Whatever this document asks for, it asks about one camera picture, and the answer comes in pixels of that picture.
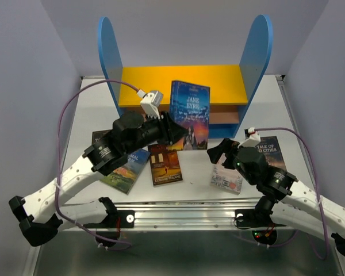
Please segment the Jane Eyre blue book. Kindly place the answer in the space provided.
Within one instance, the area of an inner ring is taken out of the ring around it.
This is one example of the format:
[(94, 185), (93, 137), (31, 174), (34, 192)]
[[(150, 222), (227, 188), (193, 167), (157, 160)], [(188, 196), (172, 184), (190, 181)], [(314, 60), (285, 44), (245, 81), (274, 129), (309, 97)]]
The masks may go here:
[(172, 150), (205, 150), (208, 147), (210, 88), (179, 80), (172, 81), (171, 118), (187, 129), (187, 135), (170, 146)]

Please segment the Edward Tulane brown book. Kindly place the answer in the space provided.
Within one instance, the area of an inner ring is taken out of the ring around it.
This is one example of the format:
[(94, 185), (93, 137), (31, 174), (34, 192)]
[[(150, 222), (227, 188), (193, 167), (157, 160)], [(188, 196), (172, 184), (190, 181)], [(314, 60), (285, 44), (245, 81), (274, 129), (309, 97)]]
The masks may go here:
[(169, 146), (152, 144), (148, 146), (152, 184), (159, 187), (183, 181), (178, 153)]

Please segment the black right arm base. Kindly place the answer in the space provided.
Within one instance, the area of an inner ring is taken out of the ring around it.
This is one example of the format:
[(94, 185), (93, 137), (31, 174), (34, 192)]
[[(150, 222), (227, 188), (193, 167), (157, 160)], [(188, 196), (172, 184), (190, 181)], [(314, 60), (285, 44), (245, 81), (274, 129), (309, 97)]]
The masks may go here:
[(264, 217), (254, 209), (239, 209), (235, 211), (233, 224), (240, 230), (251, 230), (252, 238), (255, 242), (264, 246), (273, 246), (277, 241), (276, 227), (267, 215)]

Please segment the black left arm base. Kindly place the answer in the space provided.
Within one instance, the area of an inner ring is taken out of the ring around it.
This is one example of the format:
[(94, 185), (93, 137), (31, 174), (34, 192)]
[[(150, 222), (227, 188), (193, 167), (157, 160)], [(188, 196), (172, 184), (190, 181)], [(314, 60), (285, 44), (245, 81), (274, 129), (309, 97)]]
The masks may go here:
[(119, 210), (116, 215), (107, 216), (96, 226), (96, 234), (107, 239), (121, 239), (121, 229), (131, 229), (134, 227), (135, 211)]

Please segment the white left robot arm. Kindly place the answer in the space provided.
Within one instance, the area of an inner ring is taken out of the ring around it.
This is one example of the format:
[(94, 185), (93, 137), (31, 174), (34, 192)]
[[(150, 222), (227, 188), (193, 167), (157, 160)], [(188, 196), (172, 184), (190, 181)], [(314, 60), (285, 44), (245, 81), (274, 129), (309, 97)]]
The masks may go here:
[(59, 171), (57, 177), (40, 190), (9, 200), (24, 238), (37, 247), (72, 226), (88, 233), (94, 228), (131, 227), (127, 213), (119, 212), (108, 197), (88, 204), (66, 205), (66, 202), (125, 165), (128, 156), (137, 150), (154, 142), (175, 144), (187, 133), (167, 112), (146, 120), (137, 112), (124, 113), (113, 123), (112, 129), (86, 148), (65, 172)]

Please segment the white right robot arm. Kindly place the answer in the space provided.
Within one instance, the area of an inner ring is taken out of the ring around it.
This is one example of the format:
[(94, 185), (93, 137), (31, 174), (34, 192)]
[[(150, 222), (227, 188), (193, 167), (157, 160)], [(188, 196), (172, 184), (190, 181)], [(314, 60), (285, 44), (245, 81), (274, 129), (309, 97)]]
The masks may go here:
[(319, 196), (295, 175), (268, 164), (254, 147), (225, 138), (207, 150), (211, 163), (225, 156), (223, 166), (237, 171), (262, 193), (252, 209), (236, 211), (238, 227), (259, 228), (285, 225), (333, 241), (345, 257), (345, 208)]

